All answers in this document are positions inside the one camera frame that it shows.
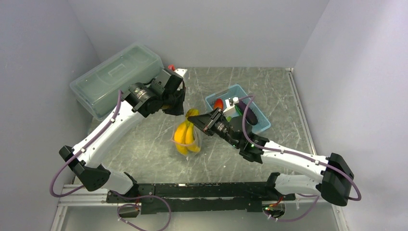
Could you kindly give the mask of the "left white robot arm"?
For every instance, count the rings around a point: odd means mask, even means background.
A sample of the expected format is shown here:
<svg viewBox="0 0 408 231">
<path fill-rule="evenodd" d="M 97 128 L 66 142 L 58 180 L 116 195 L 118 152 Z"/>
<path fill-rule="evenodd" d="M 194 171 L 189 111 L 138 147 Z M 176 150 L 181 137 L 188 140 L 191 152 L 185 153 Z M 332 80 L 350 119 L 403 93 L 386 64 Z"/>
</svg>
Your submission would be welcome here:
<svg viewBox="0 0 408 231">
<path fill-rule="evenodd" d="M 139 193 L 137 181 L 126 172 L 104 167 L 102 162 L 112 146 L 149 115 L 159 110 L 172 116 L 182 115 L 185 93 L 183 80 L 153 80 L 149 87 L 135 83 L 120 90 L 109 117 L 74 147 L 65 145 L 59 150 L 65 162 L 63 167 L 69 167 L 90 192 L 106 188 L 119 193 L 126 202 L 134 201 Z"/>
</svg>

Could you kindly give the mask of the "light blue plastic basket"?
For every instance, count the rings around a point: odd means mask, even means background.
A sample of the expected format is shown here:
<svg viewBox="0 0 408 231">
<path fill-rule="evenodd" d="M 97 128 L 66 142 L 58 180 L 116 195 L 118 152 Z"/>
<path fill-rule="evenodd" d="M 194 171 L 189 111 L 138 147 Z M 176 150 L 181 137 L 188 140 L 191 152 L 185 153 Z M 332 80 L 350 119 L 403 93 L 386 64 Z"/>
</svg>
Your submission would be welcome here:
<svg viewBox="0 0 408 231">
<path fill-rule="evenodd" d="M 224 109 L 225 109 L 226 108 L 225 100 L 227 100 L 228 98 L 231 98 L 231 97 L 242 98 L 245 96 L 247 96 L 247 93 L 245 92 L 245 90 L 242 89 L 242 87 L 239 84 L 232 85 L 228 87 L 228 89 L 226 90 L 219 91 L 219 92 L 213 93 L 205 97 L 205 101 L 207 105 L 206 107 L 208 109 L 207 111 L 211 112 L 213 110 L 213 105 L 217 99 L 223 100 Z M 271 123 L 269 122 L 269 120 L 266 118 L 266 116 L 263 114 L 263 112 L 259 109 L 259 107 L 256 105 L 254 101 L 251 103 L 249 107 L 254 112 L 258 120 L 258 123 L 256 125 L 253 125 L 253 128 L 252 128 L 253 133 L 259 134 L 271 127 Z"/>
</svg>

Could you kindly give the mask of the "clear zip top bag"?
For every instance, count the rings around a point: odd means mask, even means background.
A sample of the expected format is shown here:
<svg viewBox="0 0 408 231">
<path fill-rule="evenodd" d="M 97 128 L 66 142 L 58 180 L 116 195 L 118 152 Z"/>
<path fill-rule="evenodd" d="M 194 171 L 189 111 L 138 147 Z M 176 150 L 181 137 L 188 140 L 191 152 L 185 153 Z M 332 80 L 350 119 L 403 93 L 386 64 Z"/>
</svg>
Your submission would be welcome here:
<svg viewBox="0 0 408 231">
<path fill-rule="evenodd" d="M 201 151 L 202 137 L 199 130 L 188 118 L 191 113 L 177 116 L 171 141 L 177 152 L 185 157 L 194 156 Z"/>
</svg>

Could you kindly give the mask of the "yellow banana bunch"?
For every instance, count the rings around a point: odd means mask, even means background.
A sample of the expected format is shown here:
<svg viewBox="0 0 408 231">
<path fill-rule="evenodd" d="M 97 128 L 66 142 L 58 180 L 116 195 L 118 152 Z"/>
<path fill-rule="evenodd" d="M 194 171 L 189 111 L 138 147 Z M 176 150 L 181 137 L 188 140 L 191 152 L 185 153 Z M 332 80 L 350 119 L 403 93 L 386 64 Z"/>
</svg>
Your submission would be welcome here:
<svg viewBox="0 0 408 231">
<path fill-rule="evenodd" d="M 199 115 L 198 109 L 189 109 L 185 115 L 186 119 L 177 126 L 173 134 L 175 148 L 184 156 L 189 153 L 198 153 L 201 150 L 199 140 L 194 132 L 195 126 L 188 120 L 189 117 L 197 115 Z"/>
</svg>

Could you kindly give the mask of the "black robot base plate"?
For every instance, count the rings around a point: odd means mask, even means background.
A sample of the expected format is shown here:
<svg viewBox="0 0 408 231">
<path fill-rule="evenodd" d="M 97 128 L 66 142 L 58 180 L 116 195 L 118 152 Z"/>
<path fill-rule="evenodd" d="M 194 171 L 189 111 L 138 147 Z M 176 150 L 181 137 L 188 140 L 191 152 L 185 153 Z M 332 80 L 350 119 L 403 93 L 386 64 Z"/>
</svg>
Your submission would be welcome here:
<svg viewBox="0 0 408 231">
<path fill-rule="evenodd" d="M 141 196 L 141 214 L 159 212 L 199 212 L 245 210 L 261 212 L 270 202 L 279 200 L 264 182 L 224 183 L 141 183 L 137 193 L 131 192 L 119 197 L 108 192 L 107 203 L 124 204 L 136 202 Z"/>
</svg>

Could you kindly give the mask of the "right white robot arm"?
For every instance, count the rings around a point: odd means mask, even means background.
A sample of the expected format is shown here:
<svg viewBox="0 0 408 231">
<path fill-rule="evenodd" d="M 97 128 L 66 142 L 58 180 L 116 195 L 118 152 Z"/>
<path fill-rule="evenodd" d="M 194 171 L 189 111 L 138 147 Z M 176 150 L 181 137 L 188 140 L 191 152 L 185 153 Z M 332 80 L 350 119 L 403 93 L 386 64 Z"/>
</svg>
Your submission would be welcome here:
<svg viewBox="0 0 408 231">
<path fill-rule="evenodd" d="M 227 120 L 219 109 L 189 116 L 188 121 L 208 136 L 218 135 L 249 162 L 276 164 L 296 172 L 294 176 L 270 174 L 265 193 L 271 200 L 297 193 L 321 196 L 333 205 L 346 206 L 350 200 L 361 199 L 360 192 L 356 197 L 350 196 L 351 190 L 356 188 L 354 173 L 339 154 L 331 153 L 327 157 L 284 147 L 254 134 L 251 125 L 243 122 L 242 116 Z"/>
</svg>

